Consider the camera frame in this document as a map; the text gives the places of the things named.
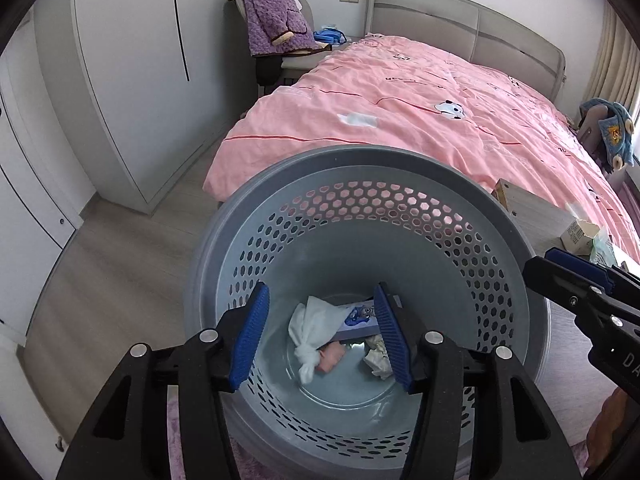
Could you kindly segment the person's right hand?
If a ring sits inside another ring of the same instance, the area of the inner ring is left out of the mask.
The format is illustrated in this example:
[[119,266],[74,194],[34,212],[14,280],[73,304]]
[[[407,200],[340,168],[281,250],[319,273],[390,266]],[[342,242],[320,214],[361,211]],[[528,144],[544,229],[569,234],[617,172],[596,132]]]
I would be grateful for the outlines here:
[[627,393],[616,388],[604,401],[587,434],[588,471],[595,470],[611,451],[614,432],[623,425],[628,400]]

